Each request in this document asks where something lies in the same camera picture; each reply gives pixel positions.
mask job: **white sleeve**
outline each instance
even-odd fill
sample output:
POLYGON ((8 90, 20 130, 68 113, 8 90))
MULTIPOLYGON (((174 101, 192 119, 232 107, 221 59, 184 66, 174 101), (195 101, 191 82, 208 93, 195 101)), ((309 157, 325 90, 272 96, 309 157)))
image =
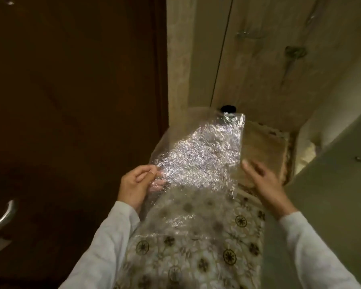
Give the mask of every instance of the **white sleeve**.
POLYGON ((327 247, 301 212, 280 219, 304 289, 361 289, 356 278, 327 247))
POLYGON ((117 201, 96 231, 90 247, 59 288, 113 288, 128 240, 139 222, 139 216, 131 206, 117 201))

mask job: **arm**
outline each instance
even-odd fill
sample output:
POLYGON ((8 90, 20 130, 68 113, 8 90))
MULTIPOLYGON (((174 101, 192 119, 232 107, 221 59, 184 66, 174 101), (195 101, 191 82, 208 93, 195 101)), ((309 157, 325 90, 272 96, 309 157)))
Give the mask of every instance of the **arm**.
POLYGON ((304 289, 361 289, 336 255, 327 247, 305 217, 298 212, 282 185, 264 164, 242 162, 252 178, 263 205, 279 220, 286 232, 288 250, 293 257, 304 289))
POLYGON ((139 222, 138 214, 131 206, 117 201, 60 289, 112 288, 130 235, 139 222))
POLYGON ((279 223, 286 232, 288 250, 304 289, 361 289, 300 212, 284 216, 279 223))
MULTIPOLYGON (((130 235, 140 222, 140 207, 157 175, 154 165, 141 165, 122 177, 118 201, 60 289, 111 289, 115 286, 130 235)), ((155 180, 150 191, 162 189, 164 183, 155 180)))

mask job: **person's left hand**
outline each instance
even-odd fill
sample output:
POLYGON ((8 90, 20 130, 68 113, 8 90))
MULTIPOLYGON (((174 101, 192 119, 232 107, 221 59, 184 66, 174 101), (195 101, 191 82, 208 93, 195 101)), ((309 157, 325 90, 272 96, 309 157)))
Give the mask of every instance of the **person's left hand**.
MULTIPOLYGON (((155 165, 140 165, 122 176, 120 180, 118 201, 130 205, 139 214, 140 207, 149 189, 149 185, 160 176, 155 165)), ((157 179, 150 191, 163 188, 165 181, 157 179)))

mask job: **floral patterned fabric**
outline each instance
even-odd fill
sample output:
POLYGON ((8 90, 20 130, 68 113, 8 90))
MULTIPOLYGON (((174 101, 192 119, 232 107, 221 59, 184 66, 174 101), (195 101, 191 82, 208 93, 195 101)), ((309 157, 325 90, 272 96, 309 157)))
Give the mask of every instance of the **floral patterned fabric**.
POLYGON ((259 288, 264 226, 242 195, 170 189, 130 238, 115 288, 259 288))

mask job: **hand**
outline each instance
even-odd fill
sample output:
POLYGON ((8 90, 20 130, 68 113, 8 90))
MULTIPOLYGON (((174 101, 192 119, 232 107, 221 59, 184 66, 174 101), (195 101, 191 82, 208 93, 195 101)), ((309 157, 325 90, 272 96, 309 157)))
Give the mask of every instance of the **hand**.
POLYGON ((277 176, 269 170, 263 163, 242 160, 242 169, 251 177, 262 204, 274 214, 276 219, 297 212, 293 203, 285 194, 282 184, 277 176))
POLYGON ((143 200, 149 190, 159 191, 163 188, 165 181, 157 179, 161 174, 155 165, 140 165, 130 172, 122 176, 120 180, 120 188, 118 194, 118 201, 130 205, 139 214, 143 200))

